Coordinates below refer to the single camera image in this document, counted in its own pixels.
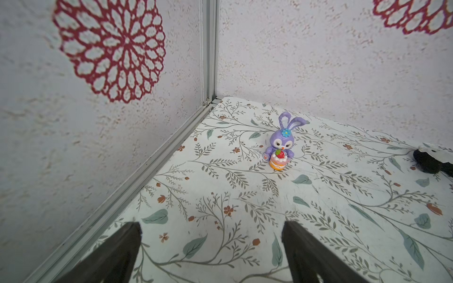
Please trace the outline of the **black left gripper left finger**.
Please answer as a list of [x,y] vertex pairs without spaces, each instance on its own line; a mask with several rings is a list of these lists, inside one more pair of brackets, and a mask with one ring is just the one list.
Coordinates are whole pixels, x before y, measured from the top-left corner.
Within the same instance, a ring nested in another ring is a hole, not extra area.
[[142,241],[138,222],[127,222],[57,283],[128,283]]

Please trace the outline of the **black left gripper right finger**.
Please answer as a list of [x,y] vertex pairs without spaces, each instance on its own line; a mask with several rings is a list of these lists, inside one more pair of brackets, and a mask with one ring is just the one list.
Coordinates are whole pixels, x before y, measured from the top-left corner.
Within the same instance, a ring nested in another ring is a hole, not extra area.
[[299,223],[286,221],[281,239],[295,283],[366,282]]

